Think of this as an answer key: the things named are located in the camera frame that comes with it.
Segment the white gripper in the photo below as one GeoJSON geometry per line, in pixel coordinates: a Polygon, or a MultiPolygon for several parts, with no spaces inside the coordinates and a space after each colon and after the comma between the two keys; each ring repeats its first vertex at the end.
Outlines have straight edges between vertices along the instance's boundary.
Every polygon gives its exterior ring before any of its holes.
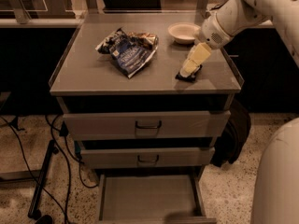
{"type": "Polygon", "coordinates": [[[191,48],[180,69],[183,77],[189,77],[211,55],[211,49],[220,49],[233,37],[224,29],[225,18],[221,12],[212,13],[194,33],[194,46],[191,48]]]}

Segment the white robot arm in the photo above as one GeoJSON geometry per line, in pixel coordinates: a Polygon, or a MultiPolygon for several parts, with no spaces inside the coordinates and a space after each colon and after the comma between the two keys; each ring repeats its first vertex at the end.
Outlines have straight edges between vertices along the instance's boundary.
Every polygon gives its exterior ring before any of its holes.
{"type": "MultiPolygon", "coordinates": [[[[205,19],[178,74],[199,70],[213,49],[220,49],[246,28],[270,20],[299,65],[299,0],[228,0],[205,19]]],[[[299,224],[299,118],[282,125],[261,156],[250,224],[299,224]]]]}

